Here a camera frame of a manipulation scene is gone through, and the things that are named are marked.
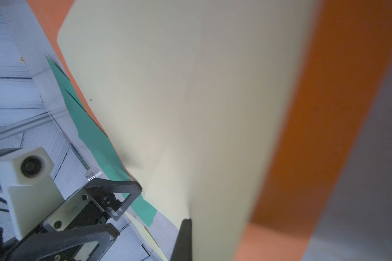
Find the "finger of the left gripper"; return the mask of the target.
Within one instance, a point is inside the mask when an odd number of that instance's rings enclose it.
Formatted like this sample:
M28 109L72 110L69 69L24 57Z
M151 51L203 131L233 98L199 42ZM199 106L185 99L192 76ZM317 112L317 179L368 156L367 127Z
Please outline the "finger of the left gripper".
M142 187L135 181L93 179L45 218L42 227L48 232L61 232L102 225L109 219L117 221L141 193Z
M120 235L112 224L82 226L60 232L30 233L1 257L1 261L74 261L76 254L68 253L88 243L96 243L87 261L99 261Z

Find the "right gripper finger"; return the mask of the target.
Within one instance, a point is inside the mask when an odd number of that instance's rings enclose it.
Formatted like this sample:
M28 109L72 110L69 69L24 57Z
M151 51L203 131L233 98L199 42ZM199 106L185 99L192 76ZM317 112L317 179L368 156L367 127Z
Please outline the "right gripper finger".
M192 220L184 219L175 242L171 261L192 261Z

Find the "yellow paper sheet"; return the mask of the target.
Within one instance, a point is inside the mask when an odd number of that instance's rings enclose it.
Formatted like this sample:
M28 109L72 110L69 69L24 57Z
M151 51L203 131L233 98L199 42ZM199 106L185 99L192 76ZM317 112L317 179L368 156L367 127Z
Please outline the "yellow paper sheet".
M136 218L134 218L129 212L125 213L125 216L132 222L137 236L142 241L144 249L148 250L150 257L154 261L168 261L165 254L162 252L156 241L153 239L147 228L142 225Z
M68 70L144 198L192 220L193 259L232 261L319 1L75 1Z

